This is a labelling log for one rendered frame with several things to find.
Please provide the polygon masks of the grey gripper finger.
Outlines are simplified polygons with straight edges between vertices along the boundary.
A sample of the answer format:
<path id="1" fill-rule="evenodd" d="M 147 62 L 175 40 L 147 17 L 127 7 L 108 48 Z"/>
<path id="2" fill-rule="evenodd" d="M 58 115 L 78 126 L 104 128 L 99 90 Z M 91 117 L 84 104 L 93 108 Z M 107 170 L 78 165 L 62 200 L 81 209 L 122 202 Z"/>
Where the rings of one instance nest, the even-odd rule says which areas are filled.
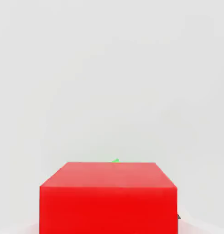
<path id="1" fill-rule="evenodd" d="M 191 234 L 191 224 L 184 221 L 179 215 L 177 217 L 177 234 Z"/>

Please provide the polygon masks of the small red cube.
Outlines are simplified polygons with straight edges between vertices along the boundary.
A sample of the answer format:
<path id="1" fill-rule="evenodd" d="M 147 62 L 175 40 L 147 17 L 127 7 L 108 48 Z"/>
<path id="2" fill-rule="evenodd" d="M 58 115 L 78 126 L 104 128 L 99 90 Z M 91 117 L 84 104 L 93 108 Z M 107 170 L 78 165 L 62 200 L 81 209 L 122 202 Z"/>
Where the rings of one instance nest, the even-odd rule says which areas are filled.
<path id="1" fill-rule="evenodd" d="M 39 234 L 178 234 L 177 187 L 155 163 L 68 162 L 40 186 Z"/>

